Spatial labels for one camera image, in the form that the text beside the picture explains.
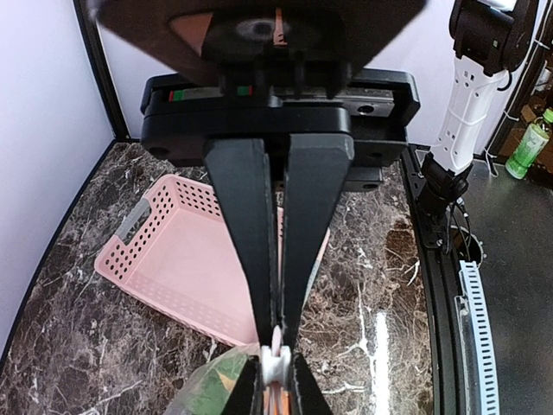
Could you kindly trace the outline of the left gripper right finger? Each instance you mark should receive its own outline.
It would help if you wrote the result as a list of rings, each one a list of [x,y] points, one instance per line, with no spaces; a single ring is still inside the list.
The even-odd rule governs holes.
[[[290,393],[291,414],[333,414],[302,354],[294,354],[292,357],[287,390]]]

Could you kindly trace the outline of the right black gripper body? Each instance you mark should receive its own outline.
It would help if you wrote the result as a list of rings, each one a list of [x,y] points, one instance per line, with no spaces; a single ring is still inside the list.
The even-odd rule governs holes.
[[[343,189],[369,192],[382,183],[382,169],[407,148],[406,127],[419,108],[414,77],[398,71],[363,71],[333,99],[316,87],[301,97],[285,87],[259,97],[250,86],[228,98],[218,87],[170,74],[146,83],[140,143],[175,167],[198,167],[210,139],[262,138],[275,163],[275,180],[282,183],[292,135],[347,133],[354,158]]]

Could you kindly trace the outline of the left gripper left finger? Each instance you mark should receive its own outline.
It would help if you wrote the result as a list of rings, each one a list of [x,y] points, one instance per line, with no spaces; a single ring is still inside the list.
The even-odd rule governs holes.
[[[226,402],[229,415],[261,415],[264,413],[264,382],[257,356],[250,356]]]

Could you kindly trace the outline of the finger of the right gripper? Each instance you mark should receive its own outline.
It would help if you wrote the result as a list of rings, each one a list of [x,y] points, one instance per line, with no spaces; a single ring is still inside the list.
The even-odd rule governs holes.
[[[262,346],[277,325],[277,220],[264,141],[212,139],[204,164],[250,292]]]
[[[283,339],[296,340],[308,281],[354,158],[347,134],[301,134],[290,139],[285,176]]]

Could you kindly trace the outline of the clear zip top bag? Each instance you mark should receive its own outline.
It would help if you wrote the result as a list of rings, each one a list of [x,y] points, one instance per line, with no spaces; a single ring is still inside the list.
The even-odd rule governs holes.
[[[292,354],[283,345],[283,331],[273,329],[268,346],[238,346],[196,369],[168,405],[167,414],[220,414],[250,358],[261,365],[264,414],[291,414],[291,392],[286,386]]]

